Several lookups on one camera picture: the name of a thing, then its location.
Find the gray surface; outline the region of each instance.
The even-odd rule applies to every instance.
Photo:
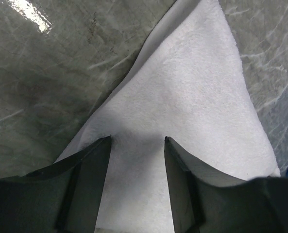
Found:
[[[42,15],[40,26],[18,13],[14,2],[0,0],[0,177],[23,175],[59,156],[126,75],[174,0],[29,0]],[[252,102],[284,171],[288,1],[220,3]]]

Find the folded cloth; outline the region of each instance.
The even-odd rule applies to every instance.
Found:
[[[174,232],[164,138],[229,175],[279,176],[218,0],[178,0],[59,160],[112,135],[97,227]]]

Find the towel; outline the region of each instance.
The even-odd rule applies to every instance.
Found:
[[[165,136],[240,179],[279,176],[218,0],[177,0],[58,160],[108,135],[113,146],[97,219],[103,229],[174,232]]]

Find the white towel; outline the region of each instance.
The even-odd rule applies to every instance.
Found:
[[[279,176],[217,0],[178,0],[60,159],[112,135],[97,227],[172,233],[164,138],[232,176]]]

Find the glossy surface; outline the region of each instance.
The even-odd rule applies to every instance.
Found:
[[[175,0],[0,0],[0,177],[55,161]],[[288,0],[220,0],[252,102],[288,166]]]

